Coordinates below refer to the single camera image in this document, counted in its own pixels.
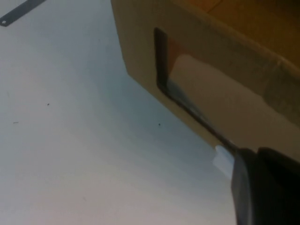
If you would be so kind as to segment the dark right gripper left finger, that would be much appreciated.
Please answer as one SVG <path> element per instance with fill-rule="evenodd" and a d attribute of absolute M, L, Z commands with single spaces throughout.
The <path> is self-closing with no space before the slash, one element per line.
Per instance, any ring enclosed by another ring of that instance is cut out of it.
<path fill-rule="evenodd" d="M 231 190 L 239 225 L 298 225 L 300 188 L 284 188 L 250 149 L 235 155 Z"/>

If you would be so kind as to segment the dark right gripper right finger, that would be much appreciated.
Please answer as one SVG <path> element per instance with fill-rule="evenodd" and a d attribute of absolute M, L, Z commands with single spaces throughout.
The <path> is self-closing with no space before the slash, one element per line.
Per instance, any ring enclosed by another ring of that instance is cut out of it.
<path fill-rule="evenodd" d="M 278 184 L 284 188 L 300 187 L 299 162 L 271 148 L 259 148 L 257 154 Z"/>

